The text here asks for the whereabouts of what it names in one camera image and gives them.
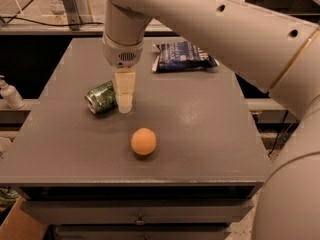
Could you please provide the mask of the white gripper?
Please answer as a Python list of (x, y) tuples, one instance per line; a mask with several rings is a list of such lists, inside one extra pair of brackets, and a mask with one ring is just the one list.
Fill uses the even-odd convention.
[(127, 114), (132, 110), (136, 72), (129, 68), (136, 65), (143, 50), (143, 38), (139, 35), (103, 35), (103, 53), (107, 62), (117, 69), (113, 74), (118, 110)]

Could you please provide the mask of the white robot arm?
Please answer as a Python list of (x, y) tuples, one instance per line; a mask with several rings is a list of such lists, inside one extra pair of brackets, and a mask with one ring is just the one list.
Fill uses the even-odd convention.
[(237, 0), (107, 0), (108, 60), (138, 47), (150, 19), (207, 51), (298, 118), (262, 187), (252, 240), (320, 240), (318, 25)]

